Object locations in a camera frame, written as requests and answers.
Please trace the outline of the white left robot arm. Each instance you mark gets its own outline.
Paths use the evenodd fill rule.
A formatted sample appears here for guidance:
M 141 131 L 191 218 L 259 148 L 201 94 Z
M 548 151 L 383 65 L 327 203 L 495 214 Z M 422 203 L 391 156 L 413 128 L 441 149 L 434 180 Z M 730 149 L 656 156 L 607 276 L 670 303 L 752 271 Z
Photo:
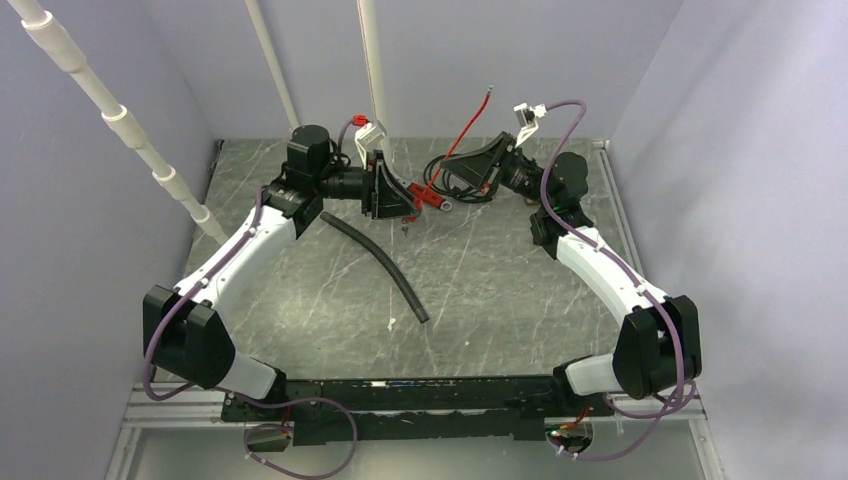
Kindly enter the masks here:
M 386 135 L 377 120 L 352 117 L 361 163 L 343 152 L 318 125 L 296 128 L 287 144 L 281 173 L 260 186 L 254 205 L 236 232 L 193 273 L 174 287 L 152 287 L 143 299 L 143 387 L 155 401 L 168 399 L 151 386 L 154 369 L 185 380 L 187 386 L 219 390 L 247 401 L 264 420 L 287 406 L 283 371 L 238 351 L 223 317 L 251 280 L 321 219 L 358 242 L 383 266 L 420 323 L 429 315 L 410 282 L 376 243 L 325 212 L 327 199 L 357 201 L 373 219 L 415 218 L 421 203 L 397 178 L 380 146 Z

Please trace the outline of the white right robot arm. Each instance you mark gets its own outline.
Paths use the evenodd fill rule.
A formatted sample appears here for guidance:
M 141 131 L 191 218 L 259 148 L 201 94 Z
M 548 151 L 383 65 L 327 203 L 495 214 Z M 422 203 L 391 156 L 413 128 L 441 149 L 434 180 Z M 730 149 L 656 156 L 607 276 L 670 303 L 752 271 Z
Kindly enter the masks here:
M 503 132 L 480 149 L 443 160 L 441 168 L 479 191 L 505 187 L 539 203 L 530 218 L 534 244 L 576 273 L 617 321 L 611 353 L 555 368 L 550 392 L 557 411 L 574 415 L 600 393 L 643 399 L 701 374 L 697 307 L 685 295 L 671 297 L 652 285 L 608 246 L 582 209 L 584 157 L 560 152 L 544 168 Z

